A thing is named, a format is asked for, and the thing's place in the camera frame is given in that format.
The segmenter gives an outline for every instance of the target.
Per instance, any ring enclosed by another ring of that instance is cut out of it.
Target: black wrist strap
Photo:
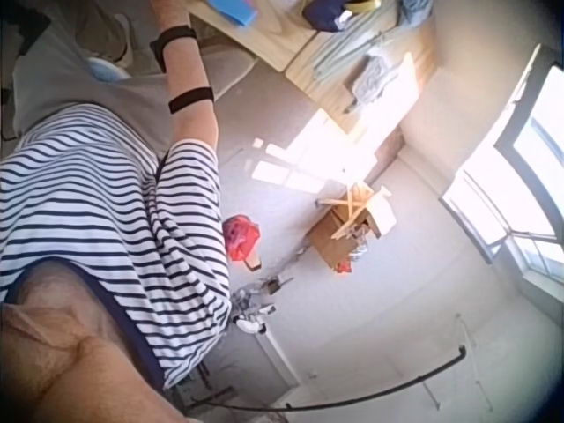
[[[164,31],[157,40],[153,41],[150,46],[152,53],[155,55],[155,59],[159,63],[160,69],[163,73],[167,73],[167,66],[165,65],[165,58],[163,56],[163,50],[170,41],[177,40],[179,38],[193,38],[196,39],[196,31],[190,28],[188,25],[173,26]]]
[[[168,103],[168,108],[170,108],[170,113],[175,114],[183,108],[188,107],[190,104],[194,104],[202,100],[214,101],[213,91],[209,86],[194,88],[184,94],[180,94]]]

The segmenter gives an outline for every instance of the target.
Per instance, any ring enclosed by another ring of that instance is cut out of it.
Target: navy neckline trim
[[[149,383],[158,392],[162,392],[165,383],[164,373],[160,368],[159,362],[155,357],[152,348],[149,346],[147,339],[135,325],[135,323],[130,319],[122,306],[120,306],[115,300],[114,296],[106,291],[106,289],[100,284],[100,282],[94,278],[92,275],[76,266],[74,263],[60,257],[46,257],[31,263],[26,267],[26,269],[18,276],[16,281],[11,284],[4,302],[8,304],[16,304],[16,299],[18,298],[18,292],[22,284],[26,281],[27,276],[31,271],[41,263],[52,261],[58,262],[63,266],[67,267],[71,271],[75,272],[90,288],[92,293],[100,300],[102,305],[106,308],[107,312],[115,320],[120,330],[123,332],[128,341],[130,341],[139,354],[145,369],[147,371],[147,376],[149,377]]]

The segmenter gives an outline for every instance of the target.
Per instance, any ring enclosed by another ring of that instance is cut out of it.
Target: window
[[[442,201],[486,260],[509,241],[525,270],[564,284],[562,110],[561,62],[539,46],[500,119]]]

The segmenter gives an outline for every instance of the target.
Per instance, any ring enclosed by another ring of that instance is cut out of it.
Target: wall
[[[402,129],[450,179],[491,128],[536,45],[561,50],[561,22],[539,0],[435,0],[434,13],[440,68]]]
[[[461,313],[479,343],[479,368],[495,413],[471,383],[467,360],[422,387],[296,421],[519,421],[560,374],[560,328],[519,295],[504,263],[488,266],[404,160],[378,181],[391,192],[397,226],[370,242],[350,276],[310,250],[278,292],[270,330],[303,386],[286,402],[312,404],[366,395],[412,379],[456,356]]]

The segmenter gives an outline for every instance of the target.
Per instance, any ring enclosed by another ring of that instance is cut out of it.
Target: navy and white striped t-shirt
[[[0,302],[35,263],[81,274],[152,382],[179,382],[230,312],[217,158],[176,143],[163,163],[116,115],[67,108],[0,165]]]

